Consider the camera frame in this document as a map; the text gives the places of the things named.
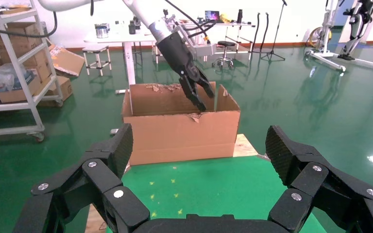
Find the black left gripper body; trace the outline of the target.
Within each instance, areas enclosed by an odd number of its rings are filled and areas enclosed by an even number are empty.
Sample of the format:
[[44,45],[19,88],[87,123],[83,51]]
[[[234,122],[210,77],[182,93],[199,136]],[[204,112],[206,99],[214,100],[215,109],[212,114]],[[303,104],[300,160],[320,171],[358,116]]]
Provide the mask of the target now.
[[200,79],[202,74],[193,62],[191,51],[178,32],[171,33],[156,43],[169,66],[180,77]]

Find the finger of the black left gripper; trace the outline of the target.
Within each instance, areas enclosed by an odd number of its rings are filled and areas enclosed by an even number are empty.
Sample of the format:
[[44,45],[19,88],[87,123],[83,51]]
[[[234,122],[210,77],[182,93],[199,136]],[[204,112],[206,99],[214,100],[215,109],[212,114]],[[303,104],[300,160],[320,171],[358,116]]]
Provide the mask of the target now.
[[197,83],[199,86],[201,86],[210,98],[214,98],[215,96],[214,89],[209,83],[207,76],[199,68],[195,68],[195,69],[196,69],[197,74],[196,74],[196,77],[194,78],[194,82]]
[[186,76],[180,76],[179,83],[185,96],[198,108],[200,112],[204,112],[206,106],[197,94],[195,81]]

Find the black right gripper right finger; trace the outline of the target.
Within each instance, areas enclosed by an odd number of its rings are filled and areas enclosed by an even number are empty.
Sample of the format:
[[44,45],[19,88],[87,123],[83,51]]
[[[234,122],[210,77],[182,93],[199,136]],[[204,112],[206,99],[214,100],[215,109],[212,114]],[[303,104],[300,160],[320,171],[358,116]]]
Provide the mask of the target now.
[[287,187],[269,221],[297,233],[317,208],[347,233],[373,233],[372,185],[335,168],[313,146],[289,139],[277,125],[269,127],[265,146]]

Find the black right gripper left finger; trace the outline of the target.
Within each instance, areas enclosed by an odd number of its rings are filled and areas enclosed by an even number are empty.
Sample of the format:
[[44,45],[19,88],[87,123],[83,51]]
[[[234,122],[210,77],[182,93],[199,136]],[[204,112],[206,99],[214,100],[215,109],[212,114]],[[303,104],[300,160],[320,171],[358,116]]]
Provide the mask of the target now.
[[113,232],[134,232],[150,220],[150,212],[122,182],[132,151],[133,130],[125,123],[112,138],[87,149],[79,162],[35,184],[13,232],[63,233],[89,205]]

